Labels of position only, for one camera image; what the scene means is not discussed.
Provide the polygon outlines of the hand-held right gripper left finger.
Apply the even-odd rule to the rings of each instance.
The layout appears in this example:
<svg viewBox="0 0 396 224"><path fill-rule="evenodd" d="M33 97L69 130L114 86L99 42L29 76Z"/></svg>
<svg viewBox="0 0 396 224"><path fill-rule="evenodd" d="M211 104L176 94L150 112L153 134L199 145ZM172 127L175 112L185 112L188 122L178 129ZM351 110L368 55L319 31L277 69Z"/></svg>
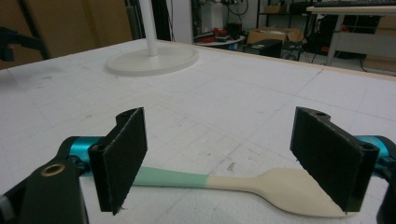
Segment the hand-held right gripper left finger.
<svg viewBox="0 0 396 224"><path fill-rule="evenodd" d="M102 212L116 215L148 151L144 108L116 116L116 126L89 147L94 183Z"/></svg>

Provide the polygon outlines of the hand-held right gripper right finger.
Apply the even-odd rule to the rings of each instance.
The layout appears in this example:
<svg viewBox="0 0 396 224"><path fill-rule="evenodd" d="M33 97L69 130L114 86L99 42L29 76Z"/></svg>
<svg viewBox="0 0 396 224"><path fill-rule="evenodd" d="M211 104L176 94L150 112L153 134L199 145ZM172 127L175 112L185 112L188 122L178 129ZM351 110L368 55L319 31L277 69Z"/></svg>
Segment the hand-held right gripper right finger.
<svg viewBox="0 0 396 224"><path fill-rule="evenodd" d="M378 147L333 124L329 115L298 106L290 151L342 211L361 210Z"/></svg>

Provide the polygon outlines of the teal and cream spatula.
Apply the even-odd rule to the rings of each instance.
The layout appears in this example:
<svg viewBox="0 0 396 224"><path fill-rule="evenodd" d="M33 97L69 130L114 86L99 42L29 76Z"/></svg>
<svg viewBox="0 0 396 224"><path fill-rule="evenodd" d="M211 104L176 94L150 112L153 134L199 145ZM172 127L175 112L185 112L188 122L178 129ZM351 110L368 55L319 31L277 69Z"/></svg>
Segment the teal and cream spatula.
<svg viewBox="0 0 396 224"><path fill-rule="evenodd" d="M274 207L308 217L350 217L304 169L275 168L257 177L200 175L142 167L135 186L222 189L254 193Z"/></svg>

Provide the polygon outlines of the white stand with round base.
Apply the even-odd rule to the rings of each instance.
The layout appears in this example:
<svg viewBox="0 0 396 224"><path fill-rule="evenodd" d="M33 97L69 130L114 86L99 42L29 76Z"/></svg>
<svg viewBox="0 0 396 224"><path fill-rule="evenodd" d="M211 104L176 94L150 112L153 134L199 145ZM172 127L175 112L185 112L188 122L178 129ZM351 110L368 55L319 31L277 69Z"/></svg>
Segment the white stand with round base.
<svg viewBox="0 0 396 224"><path fill-rule="evenodd" d="M118 76L158 76L194 65L199 54L189 46L157 46L151 0L140 2L147 47L115 55L106 61L106 69Z"/></svg>

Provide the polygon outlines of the flat brown cardboard box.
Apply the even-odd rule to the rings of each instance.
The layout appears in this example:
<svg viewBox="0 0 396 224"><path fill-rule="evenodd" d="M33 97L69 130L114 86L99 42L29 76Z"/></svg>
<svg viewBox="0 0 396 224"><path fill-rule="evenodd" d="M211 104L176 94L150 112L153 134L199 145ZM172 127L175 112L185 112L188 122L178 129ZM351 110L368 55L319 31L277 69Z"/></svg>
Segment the flat brown cardboard box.
<svg viewBox="0 0 396 224"><path fill-rule="evenodd" d="M367 55L363 66L396 73L396 58Z"/></svg>

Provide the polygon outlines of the white desk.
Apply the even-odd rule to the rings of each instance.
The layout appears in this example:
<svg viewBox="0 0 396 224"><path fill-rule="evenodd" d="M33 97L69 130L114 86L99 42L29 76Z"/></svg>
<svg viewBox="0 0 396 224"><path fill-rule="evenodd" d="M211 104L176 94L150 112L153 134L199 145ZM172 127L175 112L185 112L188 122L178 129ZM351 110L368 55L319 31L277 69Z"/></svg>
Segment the white desk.
<svg viewBox="0 0 396 224"><path fill-rule="evenodd" d="M396 6L379 7L308 7L312 14L336 15L337 21L326 59L332 64L336 51L396 58L396 35L373 35L343 32L341 27L346 15L396 16Z"/></svg>

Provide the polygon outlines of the black box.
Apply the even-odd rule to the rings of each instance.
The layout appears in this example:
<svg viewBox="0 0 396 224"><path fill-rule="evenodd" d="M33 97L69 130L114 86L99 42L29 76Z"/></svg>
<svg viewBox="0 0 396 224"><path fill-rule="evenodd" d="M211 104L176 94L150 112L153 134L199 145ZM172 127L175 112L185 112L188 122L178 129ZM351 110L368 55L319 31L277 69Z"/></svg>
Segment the black box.
<svg viewBox="0 0 396 224"><path fill-rule="evenodd" d="M247 44L243 47L245 53L279 58L282 48L282 41L278 39L264 39L254 44Z"/></svg>

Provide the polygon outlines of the open brown cardboard box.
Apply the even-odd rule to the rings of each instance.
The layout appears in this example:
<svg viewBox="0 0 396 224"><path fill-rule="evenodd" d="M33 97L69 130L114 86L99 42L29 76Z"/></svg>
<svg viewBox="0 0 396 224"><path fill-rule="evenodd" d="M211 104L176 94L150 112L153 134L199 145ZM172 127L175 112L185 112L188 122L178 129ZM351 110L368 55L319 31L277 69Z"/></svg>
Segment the open brown cardboard box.
<svg viewBox="0 0 396 224"><path fill-rule="evenodd" d="M306 42L301 30L295 28L260 27L251 30L247 35L248 44L254 44L264 39L281 40L283 43L286 41Z"/></svg>

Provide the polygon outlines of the brown cardboard panel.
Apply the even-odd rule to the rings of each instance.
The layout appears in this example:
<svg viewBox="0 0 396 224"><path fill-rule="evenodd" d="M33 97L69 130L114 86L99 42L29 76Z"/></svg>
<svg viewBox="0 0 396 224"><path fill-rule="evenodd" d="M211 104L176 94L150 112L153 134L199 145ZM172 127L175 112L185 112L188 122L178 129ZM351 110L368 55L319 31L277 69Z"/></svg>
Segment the brown cardboard panel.
<svg viewBox="0 0 396 224"><path fill-rule="evenodd" d="M0 70L132 39L124 0L0 0L0 27L36 37L43 46L13 45L15 60L0 60Z"/></svg>

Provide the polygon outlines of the black metal shelf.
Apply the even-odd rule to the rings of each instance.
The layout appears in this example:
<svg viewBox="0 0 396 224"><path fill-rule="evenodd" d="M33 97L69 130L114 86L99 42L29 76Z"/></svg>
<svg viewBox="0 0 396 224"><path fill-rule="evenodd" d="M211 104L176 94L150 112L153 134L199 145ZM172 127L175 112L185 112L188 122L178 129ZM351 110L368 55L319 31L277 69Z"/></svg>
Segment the black metal shelf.
<svg viewBox="0 0 396 224"><path fill-rule="evenodd" d="M290 28L294 23L307 21L306 9L315 4L316 0L257 0L256 27ZM265 6L286 5L286 13L268 14L263 12Z"/></svg>

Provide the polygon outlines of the white round table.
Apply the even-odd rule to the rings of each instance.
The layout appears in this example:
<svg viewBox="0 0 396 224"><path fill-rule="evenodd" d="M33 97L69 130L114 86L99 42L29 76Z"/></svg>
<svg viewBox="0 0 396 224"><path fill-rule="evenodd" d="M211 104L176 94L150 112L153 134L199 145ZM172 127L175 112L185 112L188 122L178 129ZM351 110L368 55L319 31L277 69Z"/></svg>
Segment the white round table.
<svg viewBox="0 0 396 224"><path fill-rule="evenodd" d="M211 42L211 43L196 42L196 43L194 43L194 45L204 46L204 47L218 47L218 46L225 46L225 45L239 43L244 40L246 40L246 38L244 36L240 35L240 37L235 40L227 40L225 42Z"/></svg>

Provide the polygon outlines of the dark metal stand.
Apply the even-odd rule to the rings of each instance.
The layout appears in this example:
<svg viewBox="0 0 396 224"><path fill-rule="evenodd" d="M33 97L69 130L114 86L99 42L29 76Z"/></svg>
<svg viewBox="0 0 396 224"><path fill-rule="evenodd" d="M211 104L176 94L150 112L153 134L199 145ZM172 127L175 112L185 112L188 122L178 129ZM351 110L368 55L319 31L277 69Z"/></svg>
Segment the dark metal stand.
<svg viewBox="0 0 396 224"><path fill-rule="evenodd" d="M0 26L0 60L13 62L15 60L12 46L20 45L24 48L35 49L40 52L44 59L48 58L45 46L41 39L27 36L18 31Z"/></svg>

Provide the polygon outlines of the small cardboard box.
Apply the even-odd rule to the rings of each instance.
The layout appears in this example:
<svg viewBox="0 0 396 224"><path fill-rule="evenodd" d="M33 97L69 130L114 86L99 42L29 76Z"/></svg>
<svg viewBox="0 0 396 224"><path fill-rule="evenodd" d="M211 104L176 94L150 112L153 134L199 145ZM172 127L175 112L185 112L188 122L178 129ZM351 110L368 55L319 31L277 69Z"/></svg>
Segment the small cardboard box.
<svg viewBox="0 0 396 224"><path fill-rule="evenodd" d="M264 13L268 14L278 14L278 13L286 13L288 10L288 4L286 5L275 5L275 6L265 6L263 8Z"/></svg>

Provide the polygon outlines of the red tool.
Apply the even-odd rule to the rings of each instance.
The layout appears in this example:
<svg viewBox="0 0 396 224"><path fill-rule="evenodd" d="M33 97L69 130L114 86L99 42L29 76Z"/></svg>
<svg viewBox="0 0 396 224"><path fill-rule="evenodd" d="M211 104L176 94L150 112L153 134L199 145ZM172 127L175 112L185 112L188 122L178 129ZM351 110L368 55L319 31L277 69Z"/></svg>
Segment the red tool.
<svg viewBox="0 0 396 224"><path fill-rule="evenodd" d="M200 38L203 43L225 42L230 38L228 31L223 28L214 28L208 35Z"/></svg>

